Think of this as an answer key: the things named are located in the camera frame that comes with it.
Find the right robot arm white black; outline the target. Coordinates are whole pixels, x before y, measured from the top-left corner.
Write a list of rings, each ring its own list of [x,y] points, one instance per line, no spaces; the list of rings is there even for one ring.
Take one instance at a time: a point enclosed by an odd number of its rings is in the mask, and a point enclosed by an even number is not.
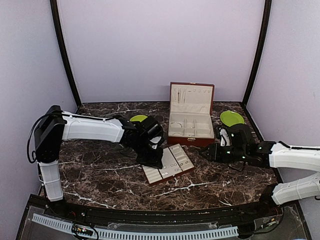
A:
[[[244,166],[313,171],[314,174],[287,183],[266,187],[255,205],[255,213],[266,217],[275,206],[309,197],[320,199],[320,149],[290,146],[282,141],[255,142],[249,126],[238,123],[220,128],[220,143],[211,143],[199,151],[206,160],[219,164],[242,162]]]

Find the red jewelry box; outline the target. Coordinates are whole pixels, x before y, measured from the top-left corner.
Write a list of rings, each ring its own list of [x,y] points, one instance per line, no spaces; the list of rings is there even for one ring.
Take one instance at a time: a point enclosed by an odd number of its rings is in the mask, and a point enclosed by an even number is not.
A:
[[[205,83],[170,83],[169,145],[206,147],[215,141],[211,115],[215,86]],[[183,127],[170,127],[179,122]]]

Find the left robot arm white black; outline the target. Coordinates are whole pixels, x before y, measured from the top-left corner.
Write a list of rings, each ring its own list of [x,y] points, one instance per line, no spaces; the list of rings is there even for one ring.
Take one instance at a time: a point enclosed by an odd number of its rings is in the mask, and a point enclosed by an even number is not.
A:
[[[47,199],[52,202],[50,208],[60,218],[67,218],[71,208],[63,201],[59,155],[61,144],[73,140],[120,144],[136,153],[138,164],[163,168],[164,131],[154,117],[142,121],[130,121],[121,115],[103,118],[63,111],[53,105],[31,127],[26,156],[29,163],[38,165]]]

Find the red jewelry tray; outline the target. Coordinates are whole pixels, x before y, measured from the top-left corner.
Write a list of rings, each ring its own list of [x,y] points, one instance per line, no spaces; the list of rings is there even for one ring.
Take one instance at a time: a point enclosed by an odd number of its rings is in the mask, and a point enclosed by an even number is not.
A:
[[[195,166],[180,144],[172,145],[163,150],[162,164],[162,169],[149,166],[142,167],[150,186],[166,182],[195,169]]]

